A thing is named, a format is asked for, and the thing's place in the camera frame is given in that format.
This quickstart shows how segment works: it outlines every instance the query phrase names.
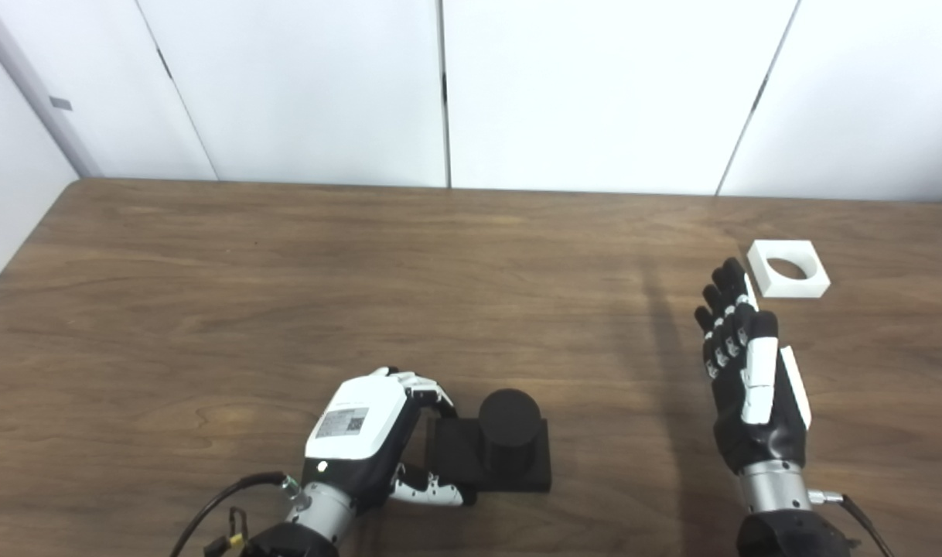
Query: robot wrist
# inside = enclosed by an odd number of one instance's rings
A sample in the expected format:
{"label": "robot wrist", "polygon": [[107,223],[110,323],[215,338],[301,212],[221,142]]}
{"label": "robot wrist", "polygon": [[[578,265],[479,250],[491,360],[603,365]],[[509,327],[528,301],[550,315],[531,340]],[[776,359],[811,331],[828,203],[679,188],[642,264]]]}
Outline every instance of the robot wrist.
{"label": "robot wrist", "polygon": [[800,466],[786,460],[751,464],[739,472],[739,484],[750,514],[772,511],[810,511]]}

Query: black cylinder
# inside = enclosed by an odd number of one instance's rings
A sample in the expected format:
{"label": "black cylinder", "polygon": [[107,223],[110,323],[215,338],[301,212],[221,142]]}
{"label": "black cylinder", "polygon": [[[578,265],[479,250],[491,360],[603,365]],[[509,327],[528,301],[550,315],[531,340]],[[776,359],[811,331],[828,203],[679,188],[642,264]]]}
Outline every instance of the black cylinder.
{"label": "black cylinder", "polygon": [[521,476],[534,462],[541,430],[539,406],[516,388],[503,388],[485,398],[478,410],[479,457],[490,473]]}

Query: white wall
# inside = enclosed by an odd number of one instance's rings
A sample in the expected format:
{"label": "white wall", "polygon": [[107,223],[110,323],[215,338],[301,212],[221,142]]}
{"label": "white wall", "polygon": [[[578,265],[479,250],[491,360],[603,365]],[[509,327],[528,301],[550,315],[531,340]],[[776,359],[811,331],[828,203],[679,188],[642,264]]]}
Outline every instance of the white wall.
{"label": "white wall", "polygon": [[0,271],[76,177],[0,64]]}
{"label": "white wall", "polygon": [[443,0],[455,187],[713,194],[794,0]]}
{"label": "white wall", "polygon": [[942,200],[942,0],[803,0],[722,194]]}
{"label": "white wall", "polygon": [[433,0],[141,0],[221,179],[444,186]]}
{"label": "white wall", "polygon": [[134,0],[0,0],[0,57],[82,173],[216,179]]}

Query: black block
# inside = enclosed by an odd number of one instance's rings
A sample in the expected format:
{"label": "black block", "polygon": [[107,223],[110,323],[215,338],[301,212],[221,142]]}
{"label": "black block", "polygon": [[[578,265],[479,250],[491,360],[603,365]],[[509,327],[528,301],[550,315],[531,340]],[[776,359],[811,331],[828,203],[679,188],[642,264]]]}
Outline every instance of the black block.
{"label": "black block", "polygon": [[437,419],[429,464],[443,483],[481,491],[550,490],[548,423],[530,395],[495,391],[478,419]]}

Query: white robotic hand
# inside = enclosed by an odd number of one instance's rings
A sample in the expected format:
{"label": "white robotic hand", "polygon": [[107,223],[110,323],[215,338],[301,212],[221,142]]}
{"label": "white robotic hand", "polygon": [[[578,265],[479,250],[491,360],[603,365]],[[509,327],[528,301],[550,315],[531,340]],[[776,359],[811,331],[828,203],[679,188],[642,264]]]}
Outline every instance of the white robotic hand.
{"label": "white robotic hand", "polygon": [[443,388],[412,371],[379,367],[344,381],[309,434],[302,465],[305,500],[288,520],[336,543],[351,518],[381,507],[388,497],[473,504],[473,490],[442,484],[433,473],[400,462],[424,408],[457,416]]}

